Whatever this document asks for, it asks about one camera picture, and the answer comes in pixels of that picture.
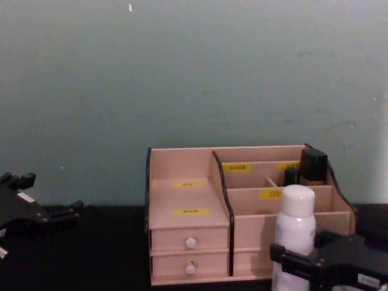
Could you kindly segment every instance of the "black table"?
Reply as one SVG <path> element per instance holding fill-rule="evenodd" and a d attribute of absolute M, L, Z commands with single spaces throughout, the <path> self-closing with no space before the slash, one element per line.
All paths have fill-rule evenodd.
<path fill-rule="evenodd" d="M 387 246 L 388 206 L 363 205 L 358 233 L 381 249 Z M 11 238 L 0 261 L 2 290 L 148 290 L 143 207 L 88 206 L 75 230 L 42 241 Z M 159 287 L 158 290 L 270 290 L 270 281 Z"/>

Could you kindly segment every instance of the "wooden desk organizer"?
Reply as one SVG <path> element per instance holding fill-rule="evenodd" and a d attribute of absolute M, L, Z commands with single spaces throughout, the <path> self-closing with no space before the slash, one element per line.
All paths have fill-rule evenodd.
<path fill-rule="evenodd" d="M 309 145 L 149 149 L 145 235 L 152 286 L 272 277 L 284 170 Z M 317 231 L 355 233 L 356 210 L 328 165 L 315 192 Z M 195 246 L 187 247 L 189 242 Z M 186 274 L 192 264 L 195 272 Z"/>

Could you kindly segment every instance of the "drawer knob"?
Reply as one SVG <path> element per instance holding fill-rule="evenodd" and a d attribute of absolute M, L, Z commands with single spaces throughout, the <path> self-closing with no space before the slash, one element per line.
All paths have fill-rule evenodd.
<path fill-rule="evenodd" d="M 186 241 L 186 247 L 188 249 L 194 249 L 196 246 L 196 240 L 193 239 L 193 238 L 189 238 L 187 241 Z"/>
<path fill-rule="evenodd" d="M 186 274 L 193 275 L 194 273 L 195 273 L 195 266 L 193 265 L 193 262 L 191 262 L 186 266 Z"/>

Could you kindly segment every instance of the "teal wall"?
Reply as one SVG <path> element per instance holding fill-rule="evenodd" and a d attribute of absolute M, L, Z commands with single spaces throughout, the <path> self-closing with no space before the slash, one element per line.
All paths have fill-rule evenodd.
<path fill-rule="evenodd" d="M 353 202 L 386 133 L 386 0 L 0 0 L 0 172 L 142 204 L 146 150 L 309 142 Z"/>

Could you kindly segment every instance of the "black clamp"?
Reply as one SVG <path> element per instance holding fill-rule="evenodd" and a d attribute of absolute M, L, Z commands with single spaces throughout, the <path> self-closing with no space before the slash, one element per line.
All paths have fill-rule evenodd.
<path fill-rule="evenodd" d="M 34 173 L 20 178 L 11 173 L 0 176 L 0 239 L 9 236 L 40 238 L 76 227 L 84 203 L 77 201 L 70 206 L 47 211 L 33 198 L 20 192 L 33 187 L 35 179 Z"/>
<path fill-rule="evenodd" d="M 317 248 L 310 256 L 270 246 L 271 260 L 283 272 L 310 281 L 310 291 L 352 286 L 365 291 L 388 290 L 388 253 L 365 246 L 364 238 L 323 231 L 315 237 Z"/>

